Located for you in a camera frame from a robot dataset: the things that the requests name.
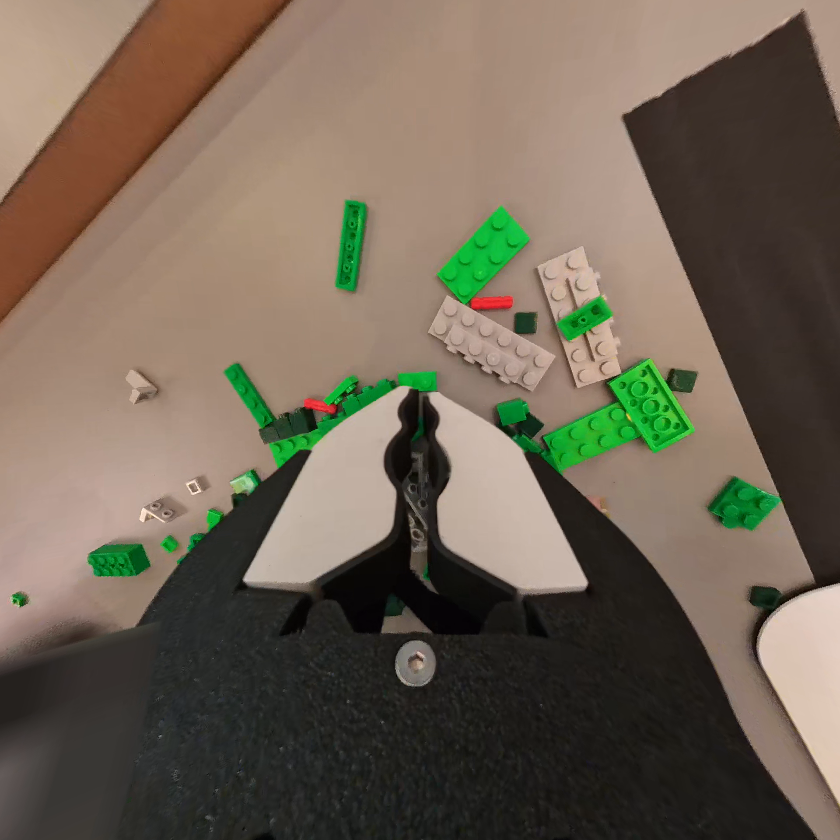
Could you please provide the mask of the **black mat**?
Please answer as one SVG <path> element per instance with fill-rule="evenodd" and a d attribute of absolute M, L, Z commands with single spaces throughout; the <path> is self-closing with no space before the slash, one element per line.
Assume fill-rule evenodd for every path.
<path fill-rule="evenodd" d="M 815 582 L 839 575 L 839 132 L 805 13 L 623 115 Z"/>

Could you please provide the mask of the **green six-stud toy brick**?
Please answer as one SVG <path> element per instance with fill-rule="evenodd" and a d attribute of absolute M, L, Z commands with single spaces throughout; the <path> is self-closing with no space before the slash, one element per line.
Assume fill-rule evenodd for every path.
<path fill-rule="evenodd" d="M 89 552 L 87 562 L 97 577 L 136 576 L 151 567 L 139 542 L 107 543 Z"/>

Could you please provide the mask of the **wide green toy plate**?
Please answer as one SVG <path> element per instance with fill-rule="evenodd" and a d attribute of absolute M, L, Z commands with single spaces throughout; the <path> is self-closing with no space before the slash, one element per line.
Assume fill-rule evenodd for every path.
<path fill-rule="evenodd" d="M 298 452 L 311 450 L 325 437 L 319 429 L 297 434 L 268 444 L 277 468 L 284 466 Z"/>

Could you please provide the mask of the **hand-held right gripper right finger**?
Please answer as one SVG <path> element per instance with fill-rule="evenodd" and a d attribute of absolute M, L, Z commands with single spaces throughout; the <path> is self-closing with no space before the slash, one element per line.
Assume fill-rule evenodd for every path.
<path fill-rule="evenodd" d="M 478 634 L 500 607 L 581 595 L 581 562 L 535 471 L 536 458 L 485 418 L 439 392 L 407 392 L 407 427 L 427 468 L 427 567 L 403 585 L 431 634 Z"/>

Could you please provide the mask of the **long narrow green toy plate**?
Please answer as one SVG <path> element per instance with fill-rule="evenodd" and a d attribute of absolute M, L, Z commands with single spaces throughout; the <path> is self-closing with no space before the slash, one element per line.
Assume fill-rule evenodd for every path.
<path fill-rule="evenodd" d="M 339 259 L 335 287 L 356 292 L 361 270 L 361 256 L 368 208 L 364 202 L 348 199 L 343 206 Z"/>

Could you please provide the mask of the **dark green toy bricks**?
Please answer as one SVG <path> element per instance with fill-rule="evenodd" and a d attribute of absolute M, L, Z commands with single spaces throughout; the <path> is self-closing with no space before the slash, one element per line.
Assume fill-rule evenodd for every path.
<path fill-rule="evenodd" d="M 321 436 L 315 413 L 311 408 L 302 406 L 292 413 L 282 413 L 268 425 L 259 430 L 261 441 L 266 445 L 279 444 L 299 436 Z"/>

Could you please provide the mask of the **dark grey toy beam piece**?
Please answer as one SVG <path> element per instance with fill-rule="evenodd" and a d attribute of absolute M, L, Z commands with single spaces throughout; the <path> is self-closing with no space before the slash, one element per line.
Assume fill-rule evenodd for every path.
<path fill-rule="evenodd" d="M 403 494 L 413 554 L 412 568 L 425 581 L 430 581 L 427 557 L 430 487 L 427 451 L 426 436 L 416 436 L 412 441 L 411 466 L 403 481 Z"/>

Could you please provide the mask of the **green eight-stud toy plate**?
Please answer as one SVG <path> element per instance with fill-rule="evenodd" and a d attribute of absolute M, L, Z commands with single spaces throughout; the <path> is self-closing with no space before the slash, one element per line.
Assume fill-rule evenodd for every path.
<path fill-rule="evenodd" d="M 558 472 L 577 466 L 641 434 L 619 402 L 613 402 L 542 437 L 542 457 Z"/>

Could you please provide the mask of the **bright green eight-stud plate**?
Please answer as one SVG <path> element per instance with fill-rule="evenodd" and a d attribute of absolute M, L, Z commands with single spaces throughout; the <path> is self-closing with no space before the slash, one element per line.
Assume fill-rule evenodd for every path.
<path fill-rule="evenodd" d="M 529 242 L 530 237 L 504 206 L 471 235 L 437 277 L 467 305 Z"/>

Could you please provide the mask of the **green plate showing underside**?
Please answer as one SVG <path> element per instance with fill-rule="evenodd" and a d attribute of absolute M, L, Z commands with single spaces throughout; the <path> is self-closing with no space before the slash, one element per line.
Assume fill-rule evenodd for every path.
<path fill-rule="evenodd" d="M 643 360 L 608 382 L 617 401 L 652 452 L 695 433 L 695 427 L 657 365 Z"/>

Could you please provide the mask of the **brown wooden strip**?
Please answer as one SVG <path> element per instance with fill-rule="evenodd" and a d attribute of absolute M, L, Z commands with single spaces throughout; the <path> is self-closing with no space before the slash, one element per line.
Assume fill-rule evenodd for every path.
<path fill-rule="evenodd" d="M 1 206 L 1 319 L 62 257 L 289 1 L 158 1 Z"/>

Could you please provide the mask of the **white rounded object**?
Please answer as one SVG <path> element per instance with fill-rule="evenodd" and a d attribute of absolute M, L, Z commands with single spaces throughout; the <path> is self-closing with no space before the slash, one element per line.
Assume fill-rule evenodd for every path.
<path fill-rule="evenodd" d="M 759 663 L 839 801 L 839 584 L 800 594 L 764 621 Z"/>

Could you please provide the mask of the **pile of green toy pieces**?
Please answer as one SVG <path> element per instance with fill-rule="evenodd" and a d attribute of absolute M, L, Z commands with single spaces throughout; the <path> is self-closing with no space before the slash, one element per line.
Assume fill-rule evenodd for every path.
<path fill-rule="evenodd" d="M 358 392 L 346 395 L 339 404 L 335 419 L 351 417 L 367 406 L 395 390 L 397 383 L 391 379 L 379 380 L 375 385 L 366 385 Z"/>

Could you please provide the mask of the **narrow green four-stud plate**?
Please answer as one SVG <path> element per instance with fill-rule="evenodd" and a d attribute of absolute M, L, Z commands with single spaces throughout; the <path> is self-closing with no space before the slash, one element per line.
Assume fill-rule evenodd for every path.
<path fill-rule="evenodd" d="M 257 422 L 259 428 L 267 427 L 274 421 L 274 415 L 268 408 L 245 369 L 239 363 L 229 365 L 224 370 L 224 376 L 234 387 L 238 397 L 247 407 L 250 415 Z"/>

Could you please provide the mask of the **small green two-stud plate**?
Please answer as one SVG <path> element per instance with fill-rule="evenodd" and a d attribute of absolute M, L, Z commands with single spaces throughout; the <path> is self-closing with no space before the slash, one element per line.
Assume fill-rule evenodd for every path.
<path fill-rule="evenodd" d="M 612 318 L 613 311 L 606 299 L 598 296 L 563 316 L 556 322 L 556 326 L 560 334 L 571 342 L 609 322 Z"/>

